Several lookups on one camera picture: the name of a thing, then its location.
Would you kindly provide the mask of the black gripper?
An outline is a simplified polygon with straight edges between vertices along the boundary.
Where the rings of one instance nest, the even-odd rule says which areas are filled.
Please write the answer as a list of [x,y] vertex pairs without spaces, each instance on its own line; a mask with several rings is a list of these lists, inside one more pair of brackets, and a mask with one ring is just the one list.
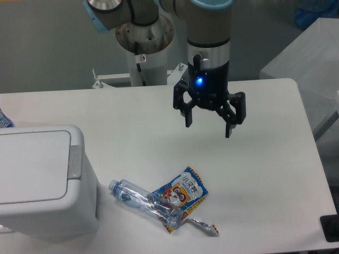
[[[173,108],[180,110],[185,117],[185,126],[192,124],[192,109],[195,106],[206,110],[215,110],[226,122],[225,137],[231,136],[236,125],[242,124],[246,118],[246,95],[244,92],[231,94],[228,92],[229,63],[210,69],[196,70],[188,65],[189,83],[183,79],[174,86]],[[184,101],[184,93],[191,100]]]

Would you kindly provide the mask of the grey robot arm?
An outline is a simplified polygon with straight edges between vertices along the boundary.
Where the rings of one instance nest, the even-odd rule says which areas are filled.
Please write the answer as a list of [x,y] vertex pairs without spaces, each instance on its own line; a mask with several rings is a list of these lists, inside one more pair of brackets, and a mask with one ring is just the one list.
[[228,91],[232,1],[84,1],[100,32],[115,30],[127,54],[132,86],[167,83],[166,54],[174,38],[167,18],[186,25],[187,77],[174,86],[173,107],[192,124],[192,109],[216,112],[226,123],[226,137],[246,117],[243,92]]

